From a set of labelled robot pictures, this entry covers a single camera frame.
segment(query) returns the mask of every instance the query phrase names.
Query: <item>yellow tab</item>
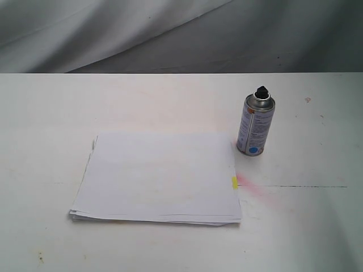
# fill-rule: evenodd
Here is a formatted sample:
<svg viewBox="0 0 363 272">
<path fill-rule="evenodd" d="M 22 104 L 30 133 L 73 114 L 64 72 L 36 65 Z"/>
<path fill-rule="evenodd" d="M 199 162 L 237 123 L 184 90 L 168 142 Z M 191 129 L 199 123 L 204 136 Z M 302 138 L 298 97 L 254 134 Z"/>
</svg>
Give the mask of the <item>yellow tab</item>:
<svg viewBox="0 0 363 272">
<path fill-rule="evenodd" d="M 232 177 L 232 188 L 238 189 L 237 177 Z"/>
</svg>

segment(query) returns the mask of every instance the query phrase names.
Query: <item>blue dot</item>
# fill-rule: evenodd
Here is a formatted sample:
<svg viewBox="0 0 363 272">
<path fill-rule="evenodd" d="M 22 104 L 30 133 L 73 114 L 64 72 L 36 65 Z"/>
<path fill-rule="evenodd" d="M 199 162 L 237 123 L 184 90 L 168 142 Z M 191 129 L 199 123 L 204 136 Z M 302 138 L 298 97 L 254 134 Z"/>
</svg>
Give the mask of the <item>blue dot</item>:
<svg viewBox="0 0 363 272">
<path fill-rule="evenodd" d="M 256 153 L 257 151 L 258 151 L 259 149 L 257 148 L 257 147 L 251 147 L 250 149 L 249 149 L 249 151 L 250 151 L 250 153 Z"/>
</svg>

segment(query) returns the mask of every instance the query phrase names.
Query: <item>pink spray mark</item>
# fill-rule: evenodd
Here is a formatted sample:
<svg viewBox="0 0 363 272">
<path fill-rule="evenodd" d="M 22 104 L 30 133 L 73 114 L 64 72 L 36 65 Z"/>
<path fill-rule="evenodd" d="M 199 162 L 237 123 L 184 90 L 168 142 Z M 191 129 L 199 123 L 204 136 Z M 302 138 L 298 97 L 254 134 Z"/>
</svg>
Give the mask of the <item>pink spray mark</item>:
<svg viewBox="0 0 363 272">
<path fill-rule="evenodd" d="M 261 186 L 254 184 L 241 174 L 237 174 L 236 177 L 238 185 L 243 186 L 244 189 L 247 189 L 252 195 L 258 197 L 258 199 L 263 201 L 266 205 L 277 205 L 276 201 L 272 199 L 272 197 L 269 196 L 268 193 Z"/>
</svg>

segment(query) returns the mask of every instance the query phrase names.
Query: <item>spray can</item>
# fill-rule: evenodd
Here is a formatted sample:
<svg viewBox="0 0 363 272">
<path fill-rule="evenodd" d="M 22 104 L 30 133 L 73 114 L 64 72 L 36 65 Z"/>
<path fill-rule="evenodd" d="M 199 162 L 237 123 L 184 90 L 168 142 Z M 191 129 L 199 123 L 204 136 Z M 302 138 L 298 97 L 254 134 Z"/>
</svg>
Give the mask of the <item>spray can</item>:
<svg viewBox="0 0 363 272">
<path fill-rule="evenodd" d="M 264 86 L 246 97 L 237 139 L 240 152 L 248 156 L 263 152 L 274 111 L 275 101 Z"/>
</svg>

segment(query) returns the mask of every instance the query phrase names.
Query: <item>silver can top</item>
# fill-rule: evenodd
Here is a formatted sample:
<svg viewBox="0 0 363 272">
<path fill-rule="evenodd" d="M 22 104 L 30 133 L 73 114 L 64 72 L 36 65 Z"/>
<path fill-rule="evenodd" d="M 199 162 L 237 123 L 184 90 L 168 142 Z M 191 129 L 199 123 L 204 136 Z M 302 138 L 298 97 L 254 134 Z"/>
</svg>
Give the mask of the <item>silver can top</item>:
<svg viewBox="0 0 363 272">
<path fill-rule="evenodd" d="M 249 95 L 246 102 L 252 109 L 259 111 L 268 111 L 275 106 L 275 101 L 264 86 L 259 87 L 255 93 Z"/>
</svg>

